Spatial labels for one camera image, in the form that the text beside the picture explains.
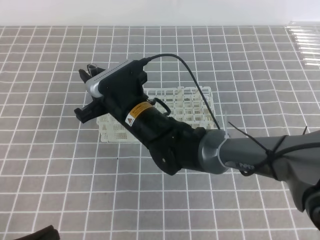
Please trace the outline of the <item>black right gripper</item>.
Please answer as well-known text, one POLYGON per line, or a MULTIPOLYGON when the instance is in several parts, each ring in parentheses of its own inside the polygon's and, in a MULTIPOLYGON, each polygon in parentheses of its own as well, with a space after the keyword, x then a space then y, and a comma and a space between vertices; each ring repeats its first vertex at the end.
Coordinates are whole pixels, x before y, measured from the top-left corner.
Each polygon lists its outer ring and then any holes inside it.
MULTIPOLYGON (((98 74, 105 69, 98 67, 98 74)), ((83 83, 92 78, 84 69, 79 69, 83 83)), ((92 102, 83 108, 74 110, 81 123, 110 114, 119 123, 124 124, 129 112, 138 104, 147 100, 143 84, 147 82, 147 73, 125 73, 102 82, 102 97, 93 97, 92 102)))

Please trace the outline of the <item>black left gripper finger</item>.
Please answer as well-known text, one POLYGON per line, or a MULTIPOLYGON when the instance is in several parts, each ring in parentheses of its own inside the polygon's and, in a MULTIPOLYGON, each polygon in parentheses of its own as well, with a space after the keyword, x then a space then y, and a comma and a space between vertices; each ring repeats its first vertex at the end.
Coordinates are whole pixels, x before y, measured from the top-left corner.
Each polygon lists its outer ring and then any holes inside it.
POLYGON ((49 225, 32 234, 16 238, 15 240, 60 240, 60 234, 53 225, 49 225))

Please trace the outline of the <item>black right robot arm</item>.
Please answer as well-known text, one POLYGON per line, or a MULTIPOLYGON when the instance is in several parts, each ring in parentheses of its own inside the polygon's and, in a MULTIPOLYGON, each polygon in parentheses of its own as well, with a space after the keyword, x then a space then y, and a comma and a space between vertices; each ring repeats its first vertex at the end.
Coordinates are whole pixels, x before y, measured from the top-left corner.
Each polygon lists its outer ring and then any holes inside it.
POLYGON ((285 182, 295 207, 320 225, 320 133, 254 138, 231 138, 224 130, 193 128, 161 113, 143 91, 147 75, 125 68, 103 79, 92 102, 77 108, 85 123, 104 114, 113 116, 150 152, 166 174, 182 169, 222 174, 239 170, 285 182))

